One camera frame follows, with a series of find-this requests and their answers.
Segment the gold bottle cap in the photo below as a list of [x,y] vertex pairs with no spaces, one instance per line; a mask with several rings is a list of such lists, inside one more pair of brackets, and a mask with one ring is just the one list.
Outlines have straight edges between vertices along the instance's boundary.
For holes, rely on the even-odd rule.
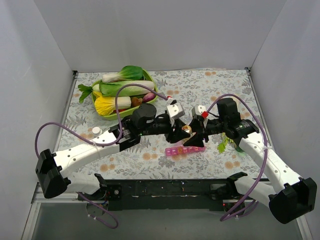
[[193,132],[192,128],[189,125],[184,125],[181,129],[188,134],[192,134],[192,132]]

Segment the pink weekly pill organizer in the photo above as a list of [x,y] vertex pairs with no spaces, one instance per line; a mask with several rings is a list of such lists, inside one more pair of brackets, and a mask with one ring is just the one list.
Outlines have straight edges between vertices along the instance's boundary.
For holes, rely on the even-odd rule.
[[170,147],[165,148],[164,154],[166,157],[173,157],[178,155],[189,155],[199,152],[204,152],[206,147],[199,146],[183,146],[182,144],[174,144]]

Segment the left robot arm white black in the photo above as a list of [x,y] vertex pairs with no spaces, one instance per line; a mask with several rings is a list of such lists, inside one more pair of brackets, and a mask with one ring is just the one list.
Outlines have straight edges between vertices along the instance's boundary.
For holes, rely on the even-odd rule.
[[122,152],[140,143],[142,136],[165,135],[170,143],[189,137],[180,120],[185,114],[180,103],[167,105],[166,111],[156,115],[156,107],[143,103],[117,125],[88,143],[66,150],[43,150],[38,155],[36,175],[46,199],[65,192],[82,192],[95,200],[106,196],[107,184],[97,173],[83,175],[77,170],[102,157]]

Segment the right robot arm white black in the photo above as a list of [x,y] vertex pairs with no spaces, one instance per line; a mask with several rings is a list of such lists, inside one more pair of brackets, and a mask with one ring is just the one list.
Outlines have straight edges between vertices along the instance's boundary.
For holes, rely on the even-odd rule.
[[189,126],[194,135],[184,145],[203,147],[210,135],[224,133],[254,160],[270,184],[239,172],[229,176],[224,186],[214,190],[214,197],[249,197],[267,206],[282,224],[311,212],[316,202],[316,182],[310,177],[301,177],[269,148],[266,136],[251,120],[241,118],[232,98],[218,100],[217,109],[218,118],[209,119],[205,106],[193,107]]

